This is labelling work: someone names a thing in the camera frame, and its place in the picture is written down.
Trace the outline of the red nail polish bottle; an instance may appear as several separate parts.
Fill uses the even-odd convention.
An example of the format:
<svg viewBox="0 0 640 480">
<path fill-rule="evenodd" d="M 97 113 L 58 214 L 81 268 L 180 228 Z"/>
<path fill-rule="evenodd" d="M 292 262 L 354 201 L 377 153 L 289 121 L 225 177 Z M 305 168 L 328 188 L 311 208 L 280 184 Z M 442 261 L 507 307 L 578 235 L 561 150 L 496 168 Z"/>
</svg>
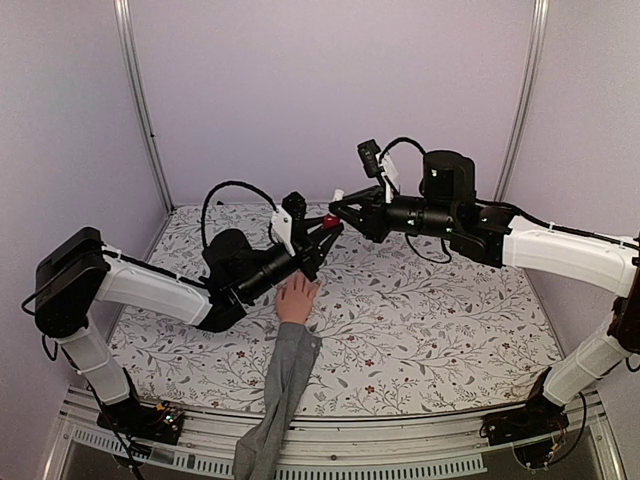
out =
<svg viewBox="0 0 640 480">
<path fill-rule="evenodd" d="M 331 214 L 327 214 L 323 217 L 323 229 L 327 230 L 333 227 L 336 227 L 341 224 L 341 219 L 333 216 Z"/>
</svg>

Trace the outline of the person's hand on table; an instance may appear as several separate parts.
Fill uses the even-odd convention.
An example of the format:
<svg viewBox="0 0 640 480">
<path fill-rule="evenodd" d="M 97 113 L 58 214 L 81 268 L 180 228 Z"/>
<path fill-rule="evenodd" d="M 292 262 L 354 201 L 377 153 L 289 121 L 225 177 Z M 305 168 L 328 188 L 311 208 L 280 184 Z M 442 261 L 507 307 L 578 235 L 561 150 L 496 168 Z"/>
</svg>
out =
<svg viewBox="0 0 640 480">
<path fill-rule="evenodd" d="M 320 289 L 300 272 L 291 275 L 279 288 L 276 313 L 281 323 L 304 325 L 311 315 L 315 297 Z"/>
</svg>

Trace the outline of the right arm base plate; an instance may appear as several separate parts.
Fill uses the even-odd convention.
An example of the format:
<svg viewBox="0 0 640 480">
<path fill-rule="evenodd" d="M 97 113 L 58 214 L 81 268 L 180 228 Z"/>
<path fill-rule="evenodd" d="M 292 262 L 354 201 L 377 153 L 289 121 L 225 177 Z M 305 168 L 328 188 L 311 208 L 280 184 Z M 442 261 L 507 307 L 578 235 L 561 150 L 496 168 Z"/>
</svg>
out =
<svg viewBox="0 0 640 480">
<path fill-rule="evenodd" d="M 525 441 L 513 448 L 515 459 L 526 469 L 538 470 L 553 463 L 568 426 L 563 407 L 533 402 L 485 415 L 479 436 L 487 439 L 490 446 Z"/>
</svg>

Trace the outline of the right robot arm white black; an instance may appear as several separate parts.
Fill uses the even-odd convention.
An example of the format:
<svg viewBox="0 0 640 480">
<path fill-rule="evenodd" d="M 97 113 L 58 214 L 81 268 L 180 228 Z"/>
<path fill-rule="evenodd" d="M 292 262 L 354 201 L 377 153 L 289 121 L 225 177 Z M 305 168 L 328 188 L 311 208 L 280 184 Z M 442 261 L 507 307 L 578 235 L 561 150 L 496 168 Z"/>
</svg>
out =
<svg viewBox="0 0 640 480">
<path fill-rule="evenodd" d="M 537 436 L 579 392 L 639 351 L 639 242 L 534 218 L 507 203 L 482 201 L 474 162 L 453 151 L 423 156 L 419 196 L 400 193 L 388 152 L 362 144 L 358 153 L 377 185 L 337 194 L 330 212 L 366 239 L 389 233 L 443 239 L 479 264 L 537 270 L 600 287 L 616 297 L 609 320 L 565 359 L 540 375 L 517 415 L 517 427 Z"/>
</svg>

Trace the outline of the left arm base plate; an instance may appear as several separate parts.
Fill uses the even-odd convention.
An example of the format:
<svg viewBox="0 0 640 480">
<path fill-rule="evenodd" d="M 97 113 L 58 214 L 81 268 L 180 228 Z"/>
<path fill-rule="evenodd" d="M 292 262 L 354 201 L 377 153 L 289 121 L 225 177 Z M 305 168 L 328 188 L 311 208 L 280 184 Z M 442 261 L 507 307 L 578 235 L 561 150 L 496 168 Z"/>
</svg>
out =
<svg viewBox="0 0 640 480">
<path fill-rule="evenodd" d="M 184 424 L 184 411 L 169 402 L 146 406 L 135 399 L 105 405 L 98 403 L 97 424 L 133 438 L 177 445 Z"/>
</svg>

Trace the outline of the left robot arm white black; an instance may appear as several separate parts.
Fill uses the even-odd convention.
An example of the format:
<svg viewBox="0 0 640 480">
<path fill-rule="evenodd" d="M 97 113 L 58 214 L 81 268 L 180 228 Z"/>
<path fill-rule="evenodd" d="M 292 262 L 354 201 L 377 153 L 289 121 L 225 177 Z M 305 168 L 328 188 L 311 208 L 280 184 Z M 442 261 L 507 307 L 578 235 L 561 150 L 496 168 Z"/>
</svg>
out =
<svg viewBox="0 0 640 480">
<path fill-rule="evenodd" d="M 208 275 L 194 281 L 126 256 L 84 227 L 40 262 L 36 288 L 22 310 L 38 330 L 55 340 L 78 373 L 94 388 L 111 419 L 128 434 L 148 426 L 148 412 L 135 388 L 89 319 L 96 301 L 149 310 L 200 330 L 219 333 L 296 271 L 313 281 L 342 233 L 324 218 L 287 220 L 274 230 L 278 243 L 253 248 L 239 229 L 217 234 L 203 250 Z"/>
</svg>

